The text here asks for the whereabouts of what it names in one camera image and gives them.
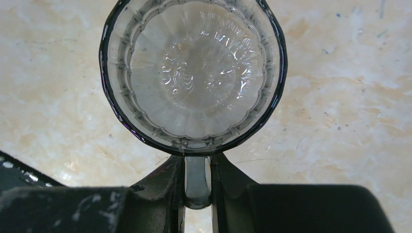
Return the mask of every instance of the glass rim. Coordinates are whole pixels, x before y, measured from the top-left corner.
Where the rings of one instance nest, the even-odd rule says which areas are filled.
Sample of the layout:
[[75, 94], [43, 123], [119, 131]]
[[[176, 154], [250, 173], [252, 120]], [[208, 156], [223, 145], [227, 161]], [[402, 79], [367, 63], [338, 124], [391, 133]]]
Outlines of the glass rim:
[[258, 119], [258, 121], [249, 130], [239, 135], [232, 141], [226, 144], [217, 146], [214, 151], [209, 151], [207, 149], [204, 151], [192, 150], [192, 149], [180, 149], [180, 148], [176, 148], [173, 146], [164, 145], [156, 141], [155, 139], [152, 139], [151, 137], [143, 133], [141, 130], [139, 130], [133, 123], [131, 123], [131, 121], [128, 119], [126, 114], [120, 108], [114, 96], [113, 89], [110, 84], [110, 78], [108, 75], [108, 46], [109, 46], [110, 36], [114, 29], [116, 20], [118, 16], [120, 15], [120, 13], [122, 12], [122, 10], [126, 7], [126, 5], [130, 1], [131, 0], [119, 0], [116, 6], [111, 11], [111, 13], [109, 14], [104, 24], [102, 39], [101, 39], [100, 48], [99, 48], [99, 64], [100, 64], [100, 69], [101, 69], [100, 72], [101, 72], [101, 79], [102, 79], [102, 86], [103, 86], [104, 94], [106, 95], [106, 98], [109, 101], [112, 107], [112, 110], [115, 113], [118, 120], [133, 135], [135, 135], [140, 141], [142, 141], [146, 145], [156, 148], [158, 150], [162, 150], [166, 153], [170, 153], [170, 154], [178, 155], [178, 156], [205, 156], [209, 154], [220, 153], [225, 150], [234, 148], [240, 145], [241, 143], [243, 143], [244, 141], [246, 141], [249, 137], [254, 135], [258, 130], [260, 130], [263, 127], [263, 125], [269, 120], [272, 112], [274, 111], [274, 109], [279, 103], [279, 100], [283, 93], [287, 69], [288, 69], [288, 59], [287, 59], [287, 53], [286, 53], [285, 36], [282, 32], [282, 29], [280, 28], [278, 21], [276, 20], [275, 16], [273, 15], [272, 11], [270, 10], [265, 0], [255, 0], [255, 1], [259, 5], [263, 13], [266, 15], [266, 17], [269, 19], [272, 29], [275, 33], [277, 43], [278, 43], [280, 66], [279, 66], [279, 77], [278, 77], [278, 82], [276, 85], [275, 92], [273, 94], [272, 99], [269, 102], [269, 107], [266, 110], [264, 110], [263, 115]]

